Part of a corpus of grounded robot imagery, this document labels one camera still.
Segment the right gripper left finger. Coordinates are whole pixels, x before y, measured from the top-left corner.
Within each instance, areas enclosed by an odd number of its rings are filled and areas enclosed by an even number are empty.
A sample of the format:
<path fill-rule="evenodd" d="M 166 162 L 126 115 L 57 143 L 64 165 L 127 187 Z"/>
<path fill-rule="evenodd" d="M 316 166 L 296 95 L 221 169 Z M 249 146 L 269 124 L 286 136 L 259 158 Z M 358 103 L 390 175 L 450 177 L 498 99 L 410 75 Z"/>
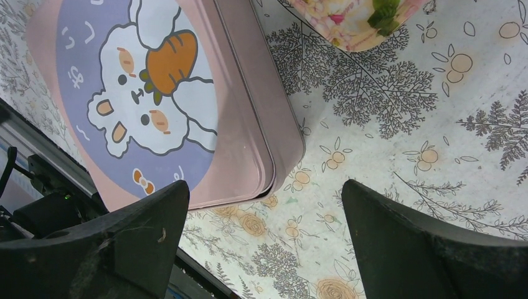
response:
<path fill-rule="evenodd" d="M 176 181 L 43 239 L 1 243 L 2 298 L 163 298 L 189 207 Z"/>

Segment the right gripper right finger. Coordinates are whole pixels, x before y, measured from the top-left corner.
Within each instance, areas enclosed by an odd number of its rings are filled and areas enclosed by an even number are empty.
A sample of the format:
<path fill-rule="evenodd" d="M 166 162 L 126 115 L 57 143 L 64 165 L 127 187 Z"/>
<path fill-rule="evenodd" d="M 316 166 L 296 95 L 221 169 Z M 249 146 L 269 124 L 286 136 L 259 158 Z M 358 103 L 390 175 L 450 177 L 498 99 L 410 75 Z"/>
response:
<path fill-rule="evenodd" d="M 527 297 L 527 242 L 440 221 L 352 179 L 341 197 L 368 298 Z"/>

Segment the silver tin lid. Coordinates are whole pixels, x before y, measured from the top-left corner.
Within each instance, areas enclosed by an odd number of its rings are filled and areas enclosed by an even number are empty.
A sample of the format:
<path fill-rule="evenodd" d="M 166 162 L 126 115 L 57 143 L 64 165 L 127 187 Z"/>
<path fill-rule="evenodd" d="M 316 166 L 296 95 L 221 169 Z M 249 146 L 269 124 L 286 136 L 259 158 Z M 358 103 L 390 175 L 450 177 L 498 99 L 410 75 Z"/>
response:
<path fill-rule="evenodd" d="M 251 1 L 43 1 L 27 45 L 103 204 L 277 191 L 304 154 Z"/>

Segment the floral table mat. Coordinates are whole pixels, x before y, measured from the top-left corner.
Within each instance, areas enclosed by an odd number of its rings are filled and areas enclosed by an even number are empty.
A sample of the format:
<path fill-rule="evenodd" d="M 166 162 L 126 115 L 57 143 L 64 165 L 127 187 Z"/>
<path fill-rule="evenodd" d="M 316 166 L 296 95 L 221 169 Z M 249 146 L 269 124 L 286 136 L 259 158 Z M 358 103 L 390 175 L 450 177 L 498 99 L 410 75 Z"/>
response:
<path fill-rule="evenodd" d="M 27 45 L 42 2 L 1 2 L 1 104 L 98 193 Z M 350 179 L 527 242 L 526 1 L 426 1 L 362 52 L 333 46 L 288 1 L 251 2 L 304 154 L 266 197 L 188 207 L 190 258 L 243 298 L 368 298 L 341 197 Z"/>

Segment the floral rectangular tray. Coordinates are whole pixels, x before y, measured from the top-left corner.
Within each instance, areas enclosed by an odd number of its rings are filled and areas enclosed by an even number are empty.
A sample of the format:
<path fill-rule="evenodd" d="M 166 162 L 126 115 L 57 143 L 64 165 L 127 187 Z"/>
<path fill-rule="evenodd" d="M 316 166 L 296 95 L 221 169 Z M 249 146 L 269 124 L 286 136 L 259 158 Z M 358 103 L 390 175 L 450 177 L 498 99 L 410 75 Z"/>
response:
<path fill-rule="evenodd" d="M 418 12 L 425 0 L 289 0 L 309 25 L 347 52 L 383 43 Z"/>

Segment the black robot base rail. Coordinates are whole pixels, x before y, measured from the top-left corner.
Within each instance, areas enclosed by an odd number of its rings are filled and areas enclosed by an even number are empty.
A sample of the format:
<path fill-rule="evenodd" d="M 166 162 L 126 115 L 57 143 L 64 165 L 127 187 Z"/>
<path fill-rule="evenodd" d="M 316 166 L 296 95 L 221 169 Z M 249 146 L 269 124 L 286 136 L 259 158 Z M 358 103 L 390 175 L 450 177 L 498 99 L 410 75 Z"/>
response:
<path fill-rule="evenodd" d="M 19 239 L 43 239 L 54 232 L 83 224 L 110 213 L 104 207 L 87 173 L 69 160 L 53 164 L 60 151 L 23 121 L 7 104 L 1 104 L 1 136 L 21 136 L 34 151 L 27 166 L 17 163 L 18 150 L 7 149 L 1 175 L 5 188 L 13 171 L 27 177 L 40 199 L 9 213 L 1 210 L 1 243 Z M 185 252 L 177 248 L 163 298 L 235 298 L 237 295 Z"/>

